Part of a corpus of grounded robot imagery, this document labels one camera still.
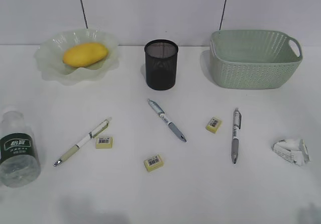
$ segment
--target eraser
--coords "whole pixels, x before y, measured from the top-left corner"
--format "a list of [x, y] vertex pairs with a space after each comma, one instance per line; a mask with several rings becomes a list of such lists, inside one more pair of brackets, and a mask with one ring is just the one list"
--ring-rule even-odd
[[160, 155], [155, 155], [153, 157], [148, 158], [147, 160], [144, 160], [144, 165], [145, 165], [147, 171], [151, 172], [151, 171], [163, 166], [164, 162], [162, 161]]
[[111, 136], [99, 136], [96, 140], [96, 149], [112, 148], [113, 138]]
[[218, 128], [220, 127], [221, 123], [222, 121], [220, 119], [213, 117], [206, 125], [206, 129], [215, 134]]

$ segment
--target white wall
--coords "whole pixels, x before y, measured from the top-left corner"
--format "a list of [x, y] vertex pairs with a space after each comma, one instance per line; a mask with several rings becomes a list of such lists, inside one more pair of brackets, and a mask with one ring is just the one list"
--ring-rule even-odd
[[[83, 0], [88, 27], [113, 33], [121, 45], [156, 38], [208, 45], [224, 0]], [[0, 0], [0, 44], [40, 44], [84, 28], [80, 0]], [[272, 29], [302, 45], [321, 45], [321, 0], [227, 0], [222, 29]]]
[[219, 29], [224, 0], [83, 0], [88, 27], [115, 34], [122, 45], [166, 38], [208, 45]]
[[283, 31], [304, 46], [321, 46], [321, 0], [227, 0], [222, 30]]
[[0, 44], [40, 44], [84, 27], [79, 0], [0, 0]]

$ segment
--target glass bowl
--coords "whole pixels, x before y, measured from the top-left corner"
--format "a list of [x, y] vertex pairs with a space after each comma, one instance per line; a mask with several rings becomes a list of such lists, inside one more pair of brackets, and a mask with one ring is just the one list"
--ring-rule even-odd
[[[63, 63], [65, 51], [86, 42], [99, 42], [108, 49], [108, 56], [88, 67], [71, 67]], [[73, 85], [83, 80], [96, 81], [118, 64], [118, 42], [113, 35], [92, 29], [61, 32], [44, 42], [35, 52], [42, 79]]]

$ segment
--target ballpoint pen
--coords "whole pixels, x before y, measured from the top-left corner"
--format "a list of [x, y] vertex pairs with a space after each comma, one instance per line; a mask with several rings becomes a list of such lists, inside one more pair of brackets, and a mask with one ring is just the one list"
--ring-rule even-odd
[[168, 127], [173, 131], [173, 133], [183, 142], [186, 142], [186, 138], [183, 133], [174, 125], [174, 123], [165, 115], [165, 112], [161, 107], [154, 101], [148, 99], [148, 104], [152, 109], [158, 114], [158, 116], [168, 125]]
[[103, 132], [109, 125], [111, 118], [105, 119], [101, 122], [93, 131], [88, 133], [85, 137], [82, 138], [77, 144], [71, 147], [65, 154], [63, 154], [55, 163], [54, 167], [64, 163], [69, 159], [73, 154], [75, 154], [81, 147], [83, 147], [89, 140], [96, 138], [101, 132]]
[[232, 150], [231, 150], [231, 157], [232, 162], [236, 164], [237, 158], [239, 157], [239, 131], [241, 129], [241, 120], [242, 116], [237, 107], [233, 113], [233, 135], [232, 135]]

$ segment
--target mango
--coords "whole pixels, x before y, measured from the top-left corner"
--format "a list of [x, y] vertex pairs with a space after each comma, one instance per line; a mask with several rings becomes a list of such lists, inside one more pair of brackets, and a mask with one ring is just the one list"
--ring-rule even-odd
[[108, 49], [101, 43], [89, 42], [69, 48], [63, 62], [72, 67], [88, 67], [108, 55]]

